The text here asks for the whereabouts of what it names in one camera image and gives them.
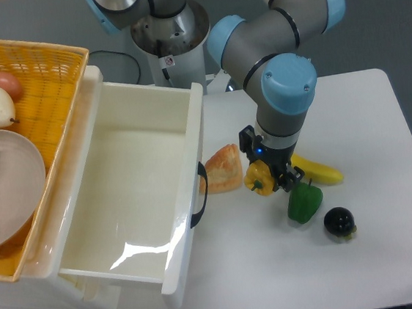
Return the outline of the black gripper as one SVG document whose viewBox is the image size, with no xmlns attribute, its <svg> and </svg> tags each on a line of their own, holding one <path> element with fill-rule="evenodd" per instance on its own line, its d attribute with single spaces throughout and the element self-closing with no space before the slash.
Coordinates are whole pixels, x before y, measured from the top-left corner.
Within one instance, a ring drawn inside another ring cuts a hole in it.
<svg viewBox="0 0 412 309">
<path fill-rule="evenodd" d="M 250 125 L 247 125 L 238 135 L 240 151 L 247 156 L 250 164 L 260 160 L 269 166 L 277 189 L 290 192 L 304 177 L 303 170 L 294 167 L 290 160 L 295 150 L 295 143 L 284 148 L 272 148 L 270 143 L 265 144 L 263 136 L 256 134 L 254 127 Z"/>
</svg>

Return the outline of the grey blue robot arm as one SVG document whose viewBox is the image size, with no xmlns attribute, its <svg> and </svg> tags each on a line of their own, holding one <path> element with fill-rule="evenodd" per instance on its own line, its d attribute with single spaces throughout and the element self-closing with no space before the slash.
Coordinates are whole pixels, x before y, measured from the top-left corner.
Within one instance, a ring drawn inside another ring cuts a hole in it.
<svg viewBox="0 0 412 309">
<path fill-rule="evenodd" d="M 156 85 L 205 83 L 208 51 L 257 106 L 256 122 L 239 133 L 249 160 L 248 189 L 290 191 L 304 176 L 291 156 L 314 100 L 316 70 L 296 51 L 339 23 L 345 0 L 266 0 L 255 21 L 228 15 L 211 25 L 193 0 L 85 0 L 109 34 L 129 29 L 147 56 Z"/>
</svg>

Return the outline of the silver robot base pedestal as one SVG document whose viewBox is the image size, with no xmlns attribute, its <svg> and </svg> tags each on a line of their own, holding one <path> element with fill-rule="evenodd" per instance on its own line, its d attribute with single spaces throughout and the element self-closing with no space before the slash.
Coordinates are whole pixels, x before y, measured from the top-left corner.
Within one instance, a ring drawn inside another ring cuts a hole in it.
<svg viewBox="0 0 412 309">
<path fill-rule="evenodd" d="M 210 23 L 203 6 L 187 0 L 174 17 L 143 17 L 130 27 L 133 42 L 147 57 L 156 86 L 206 89 L 204 44 Z"/>
</svg>

